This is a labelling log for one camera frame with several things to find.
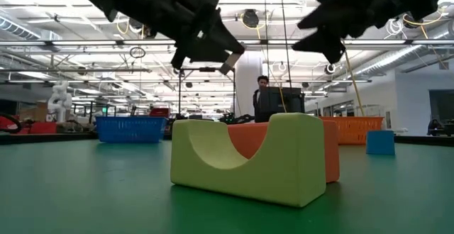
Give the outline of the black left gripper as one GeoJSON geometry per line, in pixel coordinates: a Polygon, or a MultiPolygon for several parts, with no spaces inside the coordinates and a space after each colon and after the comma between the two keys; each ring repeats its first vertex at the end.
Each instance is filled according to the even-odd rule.
{"type": "Polygon", "coordinates": [[[224,26],[219,0],[144,0],[141,9],[148,35],[161,33],[176,42],[171,64],[181,69],[186,58],[194,62],[219,62],[227,75],[245,52],[224,26]]]}

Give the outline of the green table mat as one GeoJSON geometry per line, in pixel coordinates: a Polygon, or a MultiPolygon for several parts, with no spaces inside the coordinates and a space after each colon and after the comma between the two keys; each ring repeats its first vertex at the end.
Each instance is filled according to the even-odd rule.
{"type": "Polygon", "coordinates": [[[454,234],[454,148],[340,149],[304,208],[176,186],[171,144],[0,146],[0,234],[454,234]]]}

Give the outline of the person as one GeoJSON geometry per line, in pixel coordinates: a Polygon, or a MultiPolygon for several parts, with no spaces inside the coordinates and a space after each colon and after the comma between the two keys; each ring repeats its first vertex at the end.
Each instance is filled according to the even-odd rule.
{"type": "Polygon", "coordinates": [[[258,89],[255,90],[253,94],[253,107],[254,107],[254,117],[256,123],[268,122],[270,114],[264,112],[260,108],[260,88],[266,87],[268,85],[269,79],[267,76],[261,75],[257,79],[258,89]]]}
{"type": "Polygon", "coordinates": [[[428,124],[427,135],[437,136],[440,132],[444,131],[444,127],[436,119],[432,119],[428,124]]]}

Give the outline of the red crate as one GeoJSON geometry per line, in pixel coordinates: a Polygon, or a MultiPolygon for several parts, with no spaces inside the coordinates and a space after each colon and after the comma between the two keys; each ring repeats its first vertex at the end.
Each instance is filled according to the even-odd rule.
{"type": "Polygon", "coordinates": [[[30,134],[55,134],[57,124],[54,122],[35,122],[29,129],[30,134]]]}

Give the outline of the black monitor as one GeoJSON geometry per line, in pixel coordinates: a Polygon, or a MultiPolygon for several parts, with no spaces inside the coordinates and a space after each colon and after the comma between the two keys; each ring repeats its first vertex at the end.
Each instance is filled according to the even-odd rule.
{"type": "Polygon", "coordinates": [[[303,113],[304,94],[300,88],[260,87],[253,95],[255,122],[268,122],[275,113],[303,113]]]}

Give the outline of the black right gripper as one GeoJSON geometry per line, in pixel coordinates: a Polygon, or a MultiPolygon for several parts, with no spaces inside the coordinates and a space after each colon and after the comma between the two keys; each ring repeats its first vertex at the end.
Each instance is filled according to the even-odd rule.
{"type": "Polygon", "coordinates": [[[346,51],[341,40],[360,37],[367,28],[382,27],[387,20],[406,11],[404,0],[317,0],[320,6],[304,17],[297,27],[316,28],[292,49],[318,52],[330,64],[340,61],[346,51]]]}

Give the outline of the blue plastic basket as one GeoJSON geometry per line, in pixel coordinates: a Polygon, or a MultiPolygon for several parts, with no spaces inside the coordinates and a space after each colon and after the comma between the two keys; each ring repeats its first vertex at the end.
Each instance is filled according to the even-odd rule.
{"type": "Polygon", "coordinates": [[[166,124],[163,117],[96,117],[96,131],[103,143],[158,143],[166,124]]]}

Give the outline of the blue cube block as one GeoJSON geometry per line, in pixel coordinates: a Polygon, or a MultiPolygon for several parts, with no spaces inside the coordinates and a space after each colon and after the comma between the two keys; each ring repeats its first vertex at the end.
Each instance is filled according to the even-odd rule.
{"type": "Polygon", "coordinates": [[[395,155],[394,133],[390,130],[371,130],[366,134],[366,153],[395,155]]]}

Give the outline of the orange-red plastic basket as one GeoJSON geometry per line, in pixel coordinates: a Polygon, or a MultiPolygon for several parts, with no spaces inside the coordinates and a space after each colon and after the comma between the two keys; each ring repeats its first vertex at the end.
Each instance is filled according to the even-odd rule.
{"type": "Polygon", "coordinates": [[[339,145],[365,145],[366,135],[371,130],[381,130],[383,117],[321,117],[334,121],[338,128],[339,145]]]}

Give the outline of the yellow-green arch block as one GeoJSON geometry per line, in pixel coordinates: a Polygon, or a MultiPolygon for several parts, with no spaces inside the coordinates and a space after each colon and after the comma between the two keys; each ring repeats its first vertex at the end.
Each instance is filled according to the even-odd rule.
{"type": "Polygon", "coordinates": [[[236,150],[225,123],[175,121],[170,180],[182,186],[304,207],[326,190],[323,121],[303,113],[271,116],[265,139],[250,159],[236,150]]]}

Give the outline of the pink arch block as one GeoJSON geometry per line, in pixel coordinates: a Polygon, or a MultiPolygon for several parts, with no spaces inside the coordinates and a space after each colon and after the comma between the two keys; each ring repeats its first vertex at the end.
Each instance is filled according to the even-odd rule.
{"type": "MultiPolygon", "coordinates": [[[[228,133],[236,150],[250,159],[262,145],[268,123],[245,123],[228,125],[228,133]]],[[[334,121],[324,121],[324,145],[326,183],[337,182],[340,178],[338,128],[334,121]]]]}

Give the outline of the black table frame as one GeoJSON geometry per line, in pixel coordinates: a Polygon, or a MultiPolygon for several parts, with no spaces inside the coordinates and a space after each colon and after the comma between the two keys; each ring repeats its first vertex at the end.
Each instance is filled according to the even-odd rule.
{"type": "MultiPolygon", "coordinates": [[[[0,145],[26,144],[26,143],[53,143],[74,140],[97,140],[94,133],[65,133],[65,134],[1,134],[0,145]]],[[[395,136],[395,143],[433,145],[454,147],[454,137],[429,137],[429,136],[395,136]]]]}

